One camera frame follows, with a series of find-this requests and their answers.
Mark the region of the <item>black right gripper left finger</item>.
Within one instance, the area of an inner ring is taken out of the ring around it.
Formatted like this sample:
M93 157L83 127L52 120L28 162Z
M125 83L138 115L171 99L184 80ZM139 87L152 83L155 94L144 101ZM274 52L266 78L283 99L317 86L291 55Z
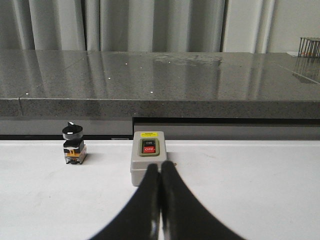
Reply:
M159 238L159 172L147 167L140 185L125 207L93 240L157 240Z

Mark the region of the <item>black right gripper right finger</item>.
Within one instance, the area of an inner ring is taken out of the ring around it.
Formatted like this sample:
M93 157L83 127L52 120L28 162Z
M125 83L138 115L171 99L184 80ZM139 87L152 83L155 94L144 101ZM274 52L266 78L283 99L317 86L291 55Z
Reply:
M171 161L161 165L160 202L166 240L242 240L192 194Z

